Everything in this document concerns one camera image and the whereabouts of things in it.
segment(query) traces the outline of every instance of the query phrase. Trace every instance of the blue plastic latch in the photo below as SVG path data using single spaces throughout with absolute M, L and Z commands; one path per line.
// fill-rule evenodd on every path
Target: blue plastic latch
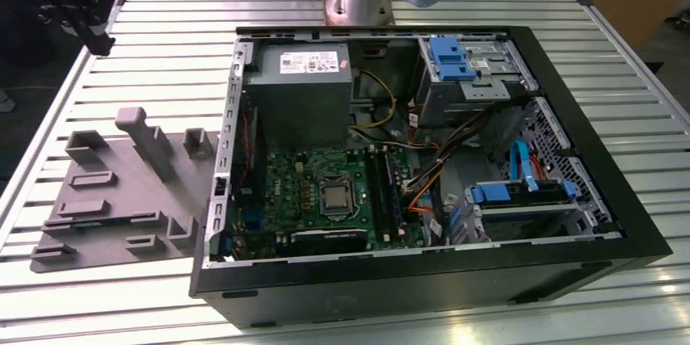
M 472 199 L 475 204 L 480 204 L 484 202 L 484 193 L 481 192 L 481 189 L 477 187 L 472 187 Z
M 452 213 L 451 222 L 448 223 L 449 228 L 455 225 L 459 218 L 460 218 L 460 207 L 457 206 L 457 208 L 455 209 L 455 212 Z
M 578 196 L 578 190 L 575 188 L 575 184 L 572 183 L 572 181 L 568 181 L 567 179 L 563 181 L 563 189 L 564 194 L 567 194 L 568 196 L 568 200 L 574 200 Z
M 509 194 L 504 183 L 487 183 L 479 185 L 481 194 L 487 201 L 509 201 Z
M 429 38 L 431 60 L 441 81 L 472 81 L 476 72 L 467 63 L 467 52 L 455 38 Z

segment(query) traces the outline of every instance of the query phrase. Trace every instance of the white label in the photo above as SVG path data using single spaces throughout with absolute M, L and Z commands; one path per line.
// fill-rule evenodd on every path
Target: white label
M 409 114 L 409 127 L 416 128 L 419 126 L 419 116 L 415 113 Z
M 284 53 L 280 56 L 280 74 L 337 72 L 336 52 Z
M 431 219 L 429 222 L 429 229 L 435 233 L 437 237 L 440 237 L 440 234 L 443 233 L 443 227 L 440 226 L 439 222 L 435 220 L 435 218 Z

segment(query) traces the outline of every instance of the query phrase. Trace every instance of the cpu socket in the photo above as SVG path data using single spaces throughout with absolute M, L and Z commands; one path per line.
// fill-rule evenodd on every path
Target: cpu socket
M 348 176 L 323 177 L 319 180 L 319 198 L 321 216 L 331 221 L 343 221 L 352 217 L 352 182 Z

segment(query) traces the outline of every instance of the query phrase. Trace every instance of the blue cable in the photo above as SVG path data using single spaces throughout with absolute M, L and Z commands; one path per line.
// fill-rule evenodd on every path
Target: blue cable
M 531 173 L 529 148 L 524 141 L 515 141 L 513 145 L 509 147 L 509 179 L 519 179 L 517 154 L 519 166 L 521 168 L 524 181 L 527 182 L 527 188 L 529 191 L 536 191 L 539 190 L 539 185 L 536 185 L 535 176 Z

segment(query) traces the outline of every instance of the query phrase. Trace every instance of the green motherboard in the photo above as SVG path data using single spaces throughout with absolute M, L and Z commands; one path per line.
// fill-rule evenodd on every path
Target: green motherboard
M 407 156 L 401 149 L 387 150 L 387 158 L 395 174 L 396 193 L 400 184 L 409 178 Z M 308 152 L 276 152 L 267 159 L 267 196 L 260 231 L 247 238 L 252 259 L 280 257 L 275 250 L 275 238 L 288 231 L 315 229 L 364 229 L 365 250 L 388 250 L 423 246 L 423 231 L 417 215 L 407 214 L 407 207 L 399 204 L 405 220 L 401 232 L 381 238 L 376 228 L 372 204 L 372 187 L 367 173 L 367 150 L 312 150 Z M 351 205 L 351 211 L 331 215 L 328 206 Z

